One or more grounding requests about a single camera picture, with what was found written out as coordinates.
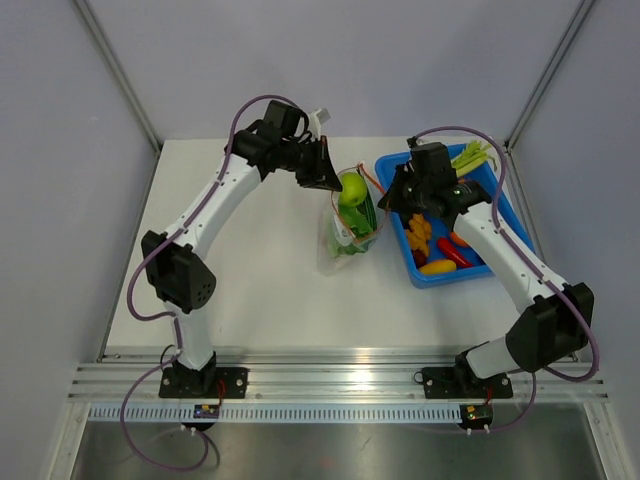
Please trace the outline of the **green scallion bunch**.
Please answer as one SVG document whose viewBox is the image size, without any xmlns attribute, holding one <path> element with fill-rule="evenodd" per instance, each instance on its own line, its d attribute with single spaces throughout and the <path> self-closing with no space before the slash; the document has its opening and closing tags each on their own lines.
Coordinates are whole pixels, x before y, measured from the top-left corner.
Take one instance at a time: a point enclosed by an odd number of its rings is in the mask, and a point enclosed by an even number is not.
<svg viewBox="0 0 640 480">
<path fill-rule="evenodd" d="M 367 193 L 365 200 L 363 201 L 364 215 L 369 224 L 369 228 L 372 232 L 375 232 L 378 228 L 376 208 L 371 198 L 371 194 Z"/>
</svg>

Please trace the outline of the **clear zip bag orange zipper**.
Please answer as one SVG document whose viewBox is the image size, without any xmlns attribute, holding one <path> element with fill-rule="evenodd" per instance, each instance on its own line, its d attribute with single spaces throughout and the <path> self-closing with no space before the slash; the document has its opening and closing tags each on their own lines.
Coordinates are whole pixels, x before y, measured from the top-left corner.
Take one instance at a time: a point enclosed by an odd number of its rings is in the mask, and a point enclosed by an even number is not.
<svg viewBox="0 0 640 480">
<path fill-rule="evenodd" d="M 367 254 L 387 223 L 378 206 L 385 190 L 363 162 L 338 172 L 340 192 L 332 191 L 319 220 L 317 266 L 330 276 Z"/>
</svg>

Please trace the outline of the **green apple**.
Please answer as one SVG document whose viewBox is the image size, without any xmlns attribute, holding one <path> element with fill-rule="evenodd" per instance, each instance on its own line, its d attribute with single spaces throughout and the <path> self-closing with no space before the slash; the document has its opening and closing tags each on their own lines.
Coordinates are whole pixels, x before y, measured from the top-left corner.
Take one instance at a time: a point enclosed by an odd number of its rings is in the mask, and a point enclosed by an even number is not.
<svg viewBox="0 0 640 480">
<path fill-rule="evenodd" d="M 340 177 L 342 191 L 338 203 L 344 207 L 357 207 L 367 197 L 368 187 L 364 178 L 355 171 L 344 173 Z"/>
</svg>

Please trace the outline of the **napa cabbage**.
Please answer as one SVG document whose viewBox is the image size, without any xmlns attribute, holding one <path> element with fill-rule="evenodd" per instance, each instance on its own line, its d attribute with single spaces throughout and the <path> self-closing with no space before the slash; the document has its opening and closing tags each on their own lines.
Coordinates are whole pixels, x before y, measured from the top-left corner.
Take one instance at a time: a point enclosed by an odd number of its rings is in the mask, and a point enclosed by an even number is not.
<svg viewBox="0 0 640 480">
<path fill-rule="evenodd" d="M 366 253 L 375 240 L 376 231 L 369 228 L 363 204 L 357 207 L 336 204 L 327 222 L 328 253 L 332 258 Z"/>
</svg>

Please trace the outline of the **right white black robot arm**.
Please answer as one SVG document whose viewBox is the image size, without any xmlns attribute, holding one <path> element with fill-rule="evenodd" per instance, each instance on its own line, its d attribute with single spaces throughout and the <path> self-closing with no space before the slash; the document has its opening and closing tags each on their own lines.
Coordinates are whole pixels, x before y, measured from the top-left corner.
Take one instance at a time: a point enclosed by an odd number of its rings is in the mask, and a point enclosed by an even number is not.
<svg viewBox="0 0 640 480">
<path fill-rule="evenodd" d="M 459 181 L 446 145 L 410 148 L 395 168 L 381 208 L 440 220 L 480 256 L 506 289 L 519 316 L 500 338 L 455 357 L 453 385 L 478 398 L 507 373 L 536 373 L 592 344 L 594 294 L 544 266 L 498 211 L 498 195 L 475 180 Z"/>
</svg>

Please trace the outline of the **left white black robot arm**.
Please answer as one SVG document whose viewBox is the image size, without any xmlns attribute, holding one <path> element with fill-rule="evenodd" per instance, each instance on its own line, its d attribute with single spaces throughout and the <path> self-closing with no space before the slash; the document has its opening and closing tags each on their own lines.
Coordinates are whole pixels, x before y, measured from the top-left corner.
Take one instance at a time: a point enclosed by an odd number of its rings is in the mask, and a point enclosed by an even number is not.
<svg viewBox="0 0 640 480">
<path fill-rule="evenodd" d="M 175 352 L 160 363 L 165 399 L 244 397 L 248 373 L 220 367 L 209 338 L 206 305 L 217 286 L 206 265 L 209 250 L 232 213 L 265 178 L 294 174 L 303 188 L 339 192 L 322 125 L 326 109 L 305 113 L 281 96 L 266 96 L 264 116 L 241 129 L 234 119 L 221 166 L 187 210 L 164 232 L 147 231 L 137 269 L 173 321 Z"/>
</svg>

